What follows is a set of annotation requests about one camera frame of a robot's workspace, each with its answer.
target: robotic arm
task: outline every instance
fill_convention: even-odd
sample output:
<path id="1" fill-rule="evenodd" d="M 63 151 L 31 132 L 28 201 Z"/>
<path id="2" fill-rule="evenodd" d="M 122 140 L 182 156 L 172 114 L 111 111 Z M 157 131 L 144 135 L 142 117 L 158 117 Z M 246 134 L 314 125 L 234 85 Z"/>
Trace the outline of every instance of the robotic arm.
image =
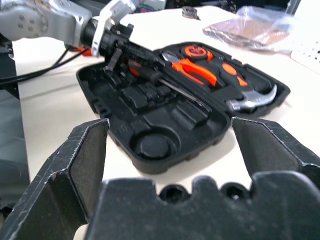
<path id="1" fill-rule="evenodd" d="M 91 12 L 69 0 L 0 0 L 0 44 L 50 37 L 77 48 L 91 47 L 92 55 L 97 56 L 105 31 L 110 31 L 140 3 L 141 0 L 110 1 L 93 29 Z M 84 36 L 85 32 L 93 36 Z"/>

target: white table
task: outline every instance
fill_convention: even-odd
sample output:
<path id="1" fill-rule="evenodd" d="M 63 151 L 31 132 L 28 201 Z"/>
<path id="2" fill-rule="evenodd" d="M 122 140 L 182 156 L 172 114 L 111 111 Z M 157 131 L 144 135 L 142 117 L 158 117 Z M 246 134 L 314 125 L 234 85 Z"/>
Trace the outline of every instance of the white table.
<path id="1" fill-rule="evenodd" d="M 281 107 L 274 109 L 265 119 L 281 124 L 320 156 L 320 130 L 317 125 L 320 117 L 320 75 L 287 55 L 258 54 L 234 49 L 203 35 L 203 27 L 227 20 L 233 16 L 232 13 L 209 6 L 199 8 L 198 15 L 201 21 L 183 18 L 180 9 L 173 9 L 128 15 L 122 23 L 134 24 L 130 40 L 151 50 L 185 41 L 203 42 L 287 84 L 291 94 Z M 48 38 L 15 42 L 18 74 L 51 65 L 63 50 L 63 43 Z M 99 61 L 103 59 L 80 57 L 66 66 L 19 85 L 31 179 L 75 126 L 97 119 L 78 85 L 76 72 L 81 67 Z M 137 171 L 124 151 L 110 138 L 107 141 L 104 179 L 151 177 L 156 181 L 157 191 L 171 183 L 182 184 L 190 191 L 191 181 L 198 175 L 212 176 L 218 186 L 226 182 L 239 182 L 250 187 L 251 179 L 231 129 L 218 145 L 204 150 L 191 161 L 182 162 L 163 174 L 153 176 Z"/>

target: tape measure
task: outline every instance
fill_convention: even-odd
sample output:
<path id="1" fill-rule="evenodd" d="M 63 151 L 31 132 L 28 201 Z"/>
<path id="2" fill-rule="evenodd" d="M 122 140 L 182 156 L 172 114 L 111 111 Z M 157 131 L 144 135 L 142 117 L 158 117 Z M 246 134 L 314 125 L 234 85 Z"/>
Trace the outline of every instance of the tape measure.
<path id="1" fill-rule="evenodd" d="M 195 9 L 192 6 L 183 6 L 182 7 L 182 16 L 187 19 L 197 19 L 200 20 L 200 18 L 197 15 L 197 9 Z"/>

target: black cable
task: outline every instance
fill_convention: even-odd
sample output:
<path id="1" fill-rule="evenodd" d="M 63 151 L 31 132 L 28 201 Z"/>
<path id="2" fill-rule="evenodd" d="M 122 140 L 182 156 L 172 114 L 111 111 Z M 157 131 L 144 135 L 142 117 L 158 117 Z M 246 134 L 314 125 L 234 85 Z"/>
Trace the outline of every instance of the black cable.
<path id="1" fill-rule="evenodd" d="M 65 65 L 69 62 L 71 62 L 72 60 L 74 60 L 75 58 L 79 57 L 80 55 L 82 55 L 84 52 L 86 52 L 88 49 L 84 49 L 81 52 L 78 52 L 77 54 L 75 54 L 74 56 L 68 58 L 67 60 L 58 63 L 59 61 L 61 61 L 61 59 L 63 59 L 63 57 L 67 54 L 68 50 L 66 49 L 64 51 L 64 53 L 59 57 L 59 59 L 50 67 L 47 67 L 45 69 L 39 70 L 39 71 L 34 71 L 34 72 L 30 72 L 30 73 L 26 73 L 23 75 L 19 75 L 19 76 L 11 76 L 11 77 L 5 77 L 0 79 L 0 86 L 2 85 L 7 85 L 7 84 L 15 84 L 15 83 L 20 83 L 20 82 L 24 82 L 36 77 L 39 77 L 53 69 L 59 68 L 62 65 Z"/>

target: screwdriver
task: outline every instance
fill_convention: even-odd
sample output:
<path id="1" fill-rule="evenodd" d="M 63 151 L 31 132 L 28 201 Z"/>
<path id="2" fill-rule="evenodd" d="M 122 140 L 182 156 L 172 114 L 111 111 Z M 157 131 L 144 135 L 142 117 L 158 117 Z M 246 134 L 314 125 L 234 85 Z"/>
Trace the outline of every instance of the screwdriver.
<path id="1" fill-rule="evenodd" d="M 205 104 L 197 99 L 196 97 L 192 96 L 191 94 L 185 92 L 184 90 L 172 85 L 171 83 L 167 82 L 163 78 L 163 74 L 159 71 L 156 71 L 150 67 L 142 66 L 140 63 L 129 60 L 128 61 L 128 67 L 130 72 L 135 75 L 136 77 L 145 79 L 147 81 L 151 81 L 152 83 L 160 82 L 164 85 L 166 85 L 168 88 L 180 93 L 181 95 L 185 96 L 191 101 L 196 102 L 200 107 L 204 107 L 207 111 L 210 112 L 210 110 L 205 106 Z"/>

